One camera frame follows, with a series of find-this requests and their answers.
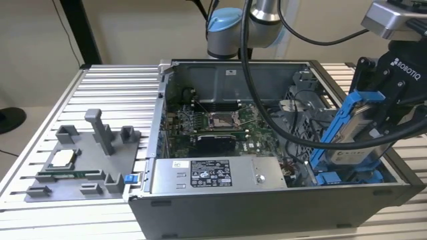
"label sticker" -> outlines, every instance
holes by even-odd
[[[236,75],[237,71],[236,70],[225,70],[225,76]]]
[[[231,187],[232,185],[228,160],[191,161],[191,186],[193,188]]]
[[[172,162],[172,168],[175,169],[187,169],[189,167],[188,161],[173,161]]]

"computer chassis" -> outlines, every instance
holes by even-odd
[[[317,141],[345,98],[321,65],[253,60],[249,67],[275,122]],[[148,239],[355,228],[424,189],[392,149],[378,166],[382,183],[320,185],[312,149],[265,125],[237,60],[175,59],[159,73],[145,171],[128,199]]]

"aluminum extrusion table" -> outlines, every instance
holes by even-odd
[[[347,92],[354,68],[344,63],[328,63],[323,67]],[[103,110],[103,122],[112,130],[132,125],[141,132],[133,172],[143,171],[157,86],[156,65],[93,65],[79,71],[0,183],[1,240],[144,239],[124,199],[27,203],[24,197],[35,181],[32,176],[41,170],[56,145],[56,130],[60,125],[75,125],[79,131],[91,131],[91,124],[84,120],[91,108]],[[426,136],[400,140],[394,149],[427,183]],[[125,191],[132,191],[132,186],[127,185]],[[427,239],[427,190],[404,205],[380,210],[359,228],[221,239],[292,238]]]

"blue tab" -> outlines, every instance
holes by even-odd
[[[124,184],[137,184],[139,183],[139,176],[128,174],[124,176]]]
[[[320,172],[315,176],[319,185],[339,184],[341,179],[335,171]]]

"power supply label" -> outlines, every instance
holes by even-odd
[[[191,161],[191,186],[231,187],[232,171],[228,160]]]

